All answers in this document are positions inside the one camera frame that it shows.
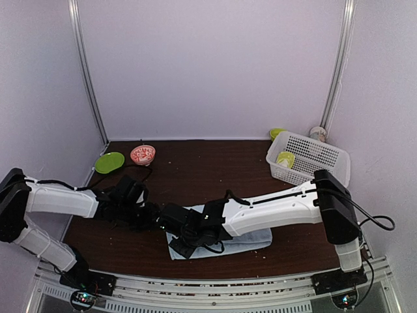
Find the green white patterned towel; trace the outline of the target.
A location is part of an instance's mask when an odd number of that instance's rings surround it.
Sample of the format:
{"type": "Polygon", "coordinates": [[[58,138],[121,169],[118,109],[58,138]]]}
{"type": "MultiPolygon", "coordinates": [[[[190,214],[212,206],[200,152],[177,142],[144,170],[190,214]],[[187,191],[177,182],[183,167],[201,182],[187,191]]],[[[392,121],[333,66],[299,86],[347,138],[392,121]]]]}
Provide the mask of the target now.
{"type": "Polygon", "coordinates": [[[283,166],[284,168],[291,169],[295,163],[295,155],[288,151],[282,151],[278,154],[276,164],[283,166]]]}

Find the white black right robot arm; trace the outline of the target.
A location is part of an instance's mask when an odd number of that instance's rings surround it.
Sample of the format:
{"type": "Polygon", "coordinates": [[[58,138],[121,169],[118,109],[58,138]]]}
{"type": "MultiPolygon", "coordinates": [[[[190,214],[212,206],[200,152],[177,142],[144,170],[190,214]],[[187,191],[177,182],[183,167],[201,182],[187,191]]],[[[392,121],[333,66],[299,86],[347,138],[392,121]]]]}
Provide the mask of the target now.
{"type": "Polygon", "coordinates": [[[318,170],[299,186],[248,199],[228,191],[222,199],[207,202],[202,211],[168,204],[161,227],[174,238],[169,247],[188,259],[198,248],[247,233],[294,224],[324,226],[327,241],[338,255],[337,270],[312,278],[316,294],[355,288],[367,282],[360,251],[361,230],[350,192],[327,170],[318,170]]]}

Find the white perforated plastic basket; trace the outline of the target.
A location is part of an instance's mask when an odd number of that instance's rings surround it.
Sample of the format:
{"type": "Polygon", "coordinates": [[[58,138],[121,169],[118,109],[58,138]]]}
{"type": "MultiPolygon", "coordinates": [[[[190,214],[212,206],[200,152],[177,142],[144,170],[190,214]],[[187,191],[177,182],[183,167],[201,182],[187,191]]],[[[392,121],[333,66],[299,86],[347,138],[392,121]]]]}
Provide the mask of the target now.
{"type": "Polygon", "coordinates": [[[292,185],[310,181],[317,170],[329,171],[343,186],[351,178],[351,160],[348,152],[293,132],[280,132],[266,154],[271,176],[292,185]],[[294,163],[282,166],[278,163],[280,153],[289,153],[294,163]]]}

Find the light blue towel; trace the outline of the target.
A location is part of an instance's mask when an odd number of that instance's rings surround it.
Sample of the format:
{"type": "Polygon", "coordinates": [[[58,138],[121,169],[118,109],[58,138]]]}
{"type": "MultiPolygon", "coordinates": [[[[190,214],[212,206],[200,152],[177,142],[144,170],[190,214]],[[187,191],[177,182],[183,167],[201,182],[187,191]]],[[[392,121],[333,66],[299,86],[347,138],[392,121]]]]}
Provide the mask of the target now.
{"type": "MultiPolygon", "coordinates": [[[[195,211],[202,213],[204,205],[195,205],[191,207],[185,207],[186,209],[194,209],[195,211]]],[[[165,233],[167,244],[176,237],[170,233],[165,233]]],[[[171,247],[168,247],[169,255],[172,260],[192,260],[202,258],[213,258],[217,256],[226,256],[231,254],[238,254],[252,250],[258,250],[266,248],[272,244],[272,232],[271,229],[263,229],[245,233],[240,237],[234,237],[232,240],[223,241],[224,251],[221,254],[217,254],[203,247],[197,248],[191,255],[190,259],[186,259],[178,252],[175,252],[171,247]]]]}

